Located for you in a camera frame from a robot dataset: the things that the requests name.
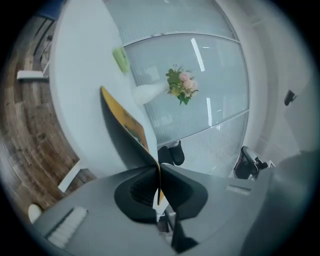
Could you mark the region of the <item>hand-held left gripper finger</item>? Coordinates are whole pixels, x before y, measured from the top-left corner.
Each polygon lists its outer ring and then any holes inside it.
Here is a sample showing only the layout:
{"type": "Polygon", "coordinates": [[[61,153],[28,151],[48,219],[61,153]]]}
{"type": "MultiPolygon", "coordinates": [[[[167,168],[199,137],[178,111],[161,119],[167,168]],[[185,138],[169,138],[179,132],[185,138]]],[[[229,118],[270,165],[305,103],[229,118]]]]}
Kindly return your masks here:
{"type": "Polygon", "coordinates": [[[54,256],[175,256],[153,209],[152,166],[92,180],[50,207],[34,223],[54,256]]]}

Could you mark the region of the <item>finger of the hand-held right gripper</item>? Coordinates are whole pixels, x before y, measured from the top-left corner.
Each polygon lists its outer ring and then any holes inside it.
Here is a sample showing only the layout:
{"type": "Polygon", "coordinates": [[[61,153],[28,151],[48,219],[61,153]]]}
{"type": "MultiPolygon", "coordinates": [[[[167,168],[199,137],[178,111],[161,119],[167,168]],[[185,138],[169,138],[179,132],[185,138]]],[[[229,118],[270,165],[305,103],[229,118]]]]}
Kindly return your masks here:
{"type": "Polygon", "coordinates": [[[161,188],[176,213],[173,250],[188,256],[242,256],[265,200],[267,178],[218,177],[162,164],[161,188]]]}

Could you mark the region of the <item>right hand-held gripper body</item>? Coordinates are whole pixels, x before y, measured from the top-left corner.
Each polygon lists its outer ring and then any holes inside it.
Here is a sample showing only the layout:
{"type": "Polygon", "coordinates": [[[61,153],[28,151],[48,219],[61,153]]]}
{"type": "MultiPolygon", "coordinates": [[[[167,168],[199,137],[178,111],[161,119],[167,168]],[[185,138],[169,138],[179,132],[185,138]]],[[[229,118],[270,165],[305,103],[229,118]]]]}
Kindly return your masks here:
{"type": "Polygon", "coordinates": [[[233,168],[233,176],[236,179],[255,181],[260,172],[267,168],[274,168],[271,160],[265,162],[249,147],[242,146],[238,160],[233,168]]]}

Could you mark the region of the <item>yellow thin book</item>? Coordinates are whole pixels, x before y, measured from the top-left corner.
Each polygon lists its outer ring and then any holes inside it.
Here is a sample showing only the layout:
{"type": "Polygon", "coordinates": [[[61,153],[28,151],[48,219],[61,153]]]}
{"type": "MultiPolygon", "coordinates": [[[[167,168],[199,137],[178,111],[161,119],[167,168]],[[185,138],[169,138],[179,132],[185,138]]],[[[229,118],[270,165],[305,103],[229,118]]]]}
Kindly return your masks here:
{"type": "Polygon", "coordinates": [[[102,97],[115,120],[119,123],[125,133],[133,140],[133,145],[141,150],[141,155],[156,166],[157,181],[157,205],[159,206],[164,193],[161,191],[161,168],[158,160],[150,153],[144,127],[107,91],[102,85],[100,87],[102,97]]]}

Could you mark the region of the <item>white round object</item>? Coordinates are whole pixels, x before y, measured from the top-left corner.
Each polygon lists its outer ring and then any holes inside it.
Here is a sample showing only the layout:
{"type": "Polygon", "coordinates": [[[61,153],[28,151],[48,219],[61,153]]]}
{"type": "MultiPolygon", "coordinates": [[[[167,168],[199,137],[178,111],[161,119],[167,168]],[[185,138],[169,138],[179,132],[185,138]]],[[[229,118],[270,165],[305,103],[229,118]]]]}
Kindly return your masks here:
{"type": "Polygon", "coordinates": [[[28,207],[28,218],[30,222],[33,224],[42,214],[42,209],[37,204],[31,204],[28,207]]]}

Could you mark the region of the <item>black office chair with headrest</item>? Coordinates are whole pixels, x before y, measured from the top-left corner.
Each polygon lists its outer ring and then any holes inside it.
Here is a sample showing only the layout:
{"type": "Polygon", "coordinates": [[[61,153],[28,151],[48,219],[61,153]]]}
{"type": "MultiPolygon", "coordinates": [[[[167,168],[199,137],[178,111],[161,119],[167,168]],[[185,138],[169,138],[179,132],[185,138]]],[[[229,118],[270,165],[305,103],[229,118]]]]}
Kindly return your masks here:
{"type": "Polygon", "coordinates": [[[185,154],[182,149],[182,144],[180,141],[179,147],[169,148],[171,143],[162,146],[158,149],[158,162],[160,164],[166,163],[175,166],[181,166],[185,161],[185,154]]]}

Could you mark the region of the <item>pink flower bouquet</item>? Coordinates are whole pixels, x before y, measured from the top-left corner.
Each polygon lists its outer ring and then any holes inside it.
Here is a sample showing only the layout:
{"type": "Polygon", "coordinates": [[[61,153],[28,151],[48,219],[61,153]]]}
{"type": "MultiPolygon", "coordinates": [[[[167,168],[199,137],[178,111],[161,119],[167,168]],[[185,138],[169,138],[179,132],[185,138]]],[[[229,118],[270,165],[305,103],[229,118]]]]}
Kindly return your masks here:
{"type": "Polygon", "coordinates": [[[178,99],[179,104],[188,105],[190,100],[199,91],[198,82],[192,76],[190,70],[184,70],[182,66],[174,64],[165,74],[168,89],[167,94],[178,99]]]}

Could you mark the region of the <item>white vase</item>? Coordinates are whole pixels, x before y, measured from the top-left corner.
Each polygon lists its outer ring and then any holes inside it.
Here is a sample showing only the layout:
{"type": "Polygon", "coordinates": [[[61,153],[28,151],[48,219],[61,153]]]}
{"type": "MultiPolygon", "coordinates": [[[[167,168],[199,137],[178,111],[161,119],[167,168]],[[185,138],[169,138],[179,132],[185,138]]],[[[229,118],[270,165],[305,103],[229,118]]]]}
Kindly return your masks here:
{"type": "Polygon", "coordinates": [[[144,105],[153,100],[162,92],[169,90],[167,82],[139,85],[132,90],[132,97],[137,105],[144,105]]]}

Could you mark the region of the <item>white table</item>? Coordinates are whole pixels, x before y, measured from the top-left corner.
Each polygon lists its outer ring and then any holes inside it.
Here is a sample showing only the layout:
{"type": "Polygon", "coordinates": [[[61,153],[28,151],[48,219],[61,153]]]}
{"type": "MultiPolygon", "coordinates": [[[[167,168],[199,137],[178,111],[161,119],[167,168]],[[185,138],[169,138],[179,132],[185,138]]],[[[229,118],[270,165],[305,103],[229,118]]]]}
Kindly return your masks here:
{"type": "Polygon", "coordinates": [[[113,56],[122,39],[103,0],[46,0],[36,15],[55,27],[49,60],[42,71],[20,70],[17,78],[49,81],[56,117],[78,156],[59,189],[65,192],[81,169],[101,178],[140,163],[109,110],[125,121],[150,160],[156,160],[156,137],[134,101],[134,80],[113,56]]]}

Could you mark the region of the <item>light green box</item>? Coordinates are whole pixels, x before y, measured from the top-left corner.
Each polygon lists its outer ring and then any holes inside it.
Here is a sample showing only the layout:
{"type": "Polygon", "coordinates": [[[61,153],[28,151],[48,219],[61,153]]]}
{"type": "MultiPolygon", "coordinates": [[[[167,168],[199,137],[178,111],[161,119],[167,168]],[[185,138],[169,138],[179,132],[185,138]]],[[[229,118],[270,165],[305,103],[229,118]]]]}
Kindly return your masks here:
{"type": "Polygon", "coordinates": [[[123,47],[117,47],[112,51],[113,57],[120,70],[125,74],[130,72],[130,62],[123,47]]]}

